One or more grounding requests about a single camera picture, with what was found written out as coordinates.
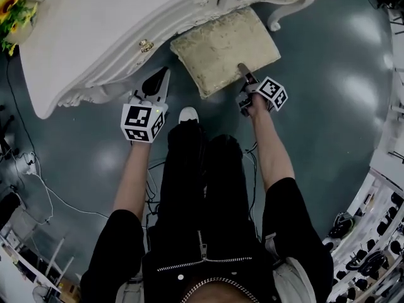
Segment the dumbbell rack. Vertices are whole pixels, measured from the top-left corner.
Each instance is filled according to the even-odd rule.
[[[339,271],[344,271],[347,274],[334,285],[328,297],[328,302],[334,302],[339,295],[346,293],[350,287],[353,287],[354,280],[364,278],[358,271],[347,271],[345,265],[352,260],[357,251],[366,248],[366,244],[370,239],[375,240],[376,245],[367,253],[365,258],[361,259],[361,262],[365,261],[367,257],[377,250],[388,250],[388,244],[404,217],[404,205],[401,205],[384,234],[378,234],[377,226],[385,219],[389,208],[394,206],[391,201],[393,193],[404,198],[404,193],[399,188],[371,169],[347,210],[355,218],[355,225],[352,231],[342,239],[340,245],[331,253],[334,259],[335,278]],[[363,213],[361,217],[355,216],[358,209]],[[374,284],[357,296],[353,302],[364,302],[365,298],[400,265],[402,257],[390,251],[389,253],[394,258],[389,269],[380,275]]]

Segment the white sneaker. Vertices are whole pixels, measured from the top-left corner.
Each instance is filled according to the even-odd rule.
[[[178,118],[178,123],[180,124],[188,120],[196,120],[199,122],[198,113],[192,107],[186,107],[181,110],[181,113],[179,114]]]

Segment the white ornate table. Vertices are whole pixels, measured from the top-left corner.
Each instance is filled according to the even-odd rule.
[[[268,19],[274,31],[314,0],[45,0],[20,46],[33,108],[45,119],[58,104],[107,102],[122,93],[108,84],[131,76],[171,36],[258,1],[282,5]]]

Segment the gray floor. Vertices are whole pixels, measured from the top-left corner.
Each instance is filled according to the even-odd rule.
[[[264,3],[254,5],[263,21],[273,8]],[[289,101],[273,119],[292,159],[314,227],[324,237],[335,215],[347,208],[362,184],[381,134],[391,90],[391,32],[386,13],[375,10],[368,0],[317,0],[283,19],[281,26],[271,35],[282,58],[256,76],[262,79],[268,75],[287,89]],[[154,162],[166,156],[167,133],[187,105],[198,110],[211,137],[229,133],[243,148],[253,145],[251,123],[238,113],[234,102],[240,82],[202,101],[168,44],[149,64],[167,65],[172,70],[170,116],[153,144]],[[2,56],[0,96],[8,113],[16,115],[5,69]],[[129,150],[119,127],[123,100],[58,108],[43,121],[33,113],[19,59],[12,60],[9,74],[48,186],[82,210],[109,215]],[[16,146],[30,152],[21,122],[13,123],[11,130],[16,134]],[[252,196],[253,166],[246,160],[245,167]],[[161,167],[152,171],[158,186],[161,172]],[[0,173],[3,186],[8,182],[19,186],[33,216],[42,220],[49,216],[49,201],[38,179],[23,177],[24,189],[11,160],[2,162]],[[49,257],[56,242],[66,237],[58,262],[63,265],[75,255],[69,274],[83,273],[105,219],[78,213],[56,198],[52,200],[54,218],[35,234],[36,243]],[[255,217],[259,226],[263,204],[258,177]]]

